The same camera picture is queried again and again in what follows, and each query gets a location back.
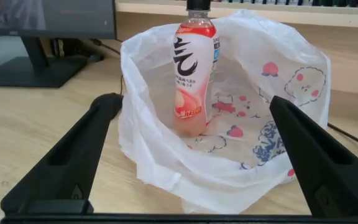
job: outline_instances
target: monitor stand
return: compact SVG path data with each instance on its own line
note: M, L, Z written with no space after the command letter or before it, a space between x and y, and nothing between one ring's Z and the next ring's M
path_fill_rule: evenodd
M47 58L38 37L21 37L28 57L0 65L0 86L60 88L85 65L87 58Z

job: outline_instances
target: pink bottle label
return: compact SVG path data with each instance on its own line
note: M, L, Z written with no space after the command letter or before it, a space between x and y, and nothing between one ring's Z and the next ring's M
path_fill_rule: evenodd
M206 89L219 55L216 29L180 26L173 47L177 76L175 115L189 118L201 112L206 113Z

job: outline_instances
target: wooden shelf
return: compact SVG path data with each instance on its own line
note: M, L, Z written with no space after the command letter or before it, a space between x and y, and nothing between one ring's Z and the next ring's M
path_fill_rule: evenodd
M187 15L185 1L170 0L118 0L120 12L149 14ZM358 27L358 8L276 6L262 4L239 4L212 2L211 17L229 16L240 9L255 11L257 14L278 22L313 24L322 26Z

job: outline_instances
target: computer monitor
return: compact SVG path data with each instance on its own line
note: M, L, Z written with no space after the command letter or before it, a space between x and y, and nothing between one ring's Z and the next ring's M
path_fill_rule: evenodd
M29 55L0 65L0 86L59 88L87 58L47 58L40 37L116 39L115 2L0 0L0 35L20 36Z

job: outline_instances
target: bottle cap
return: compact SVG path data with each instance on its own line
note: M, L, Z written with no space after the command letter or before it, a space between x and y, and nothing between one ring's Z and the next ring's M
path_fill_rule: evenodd
M187 0L187 10L209 11L211 0Z

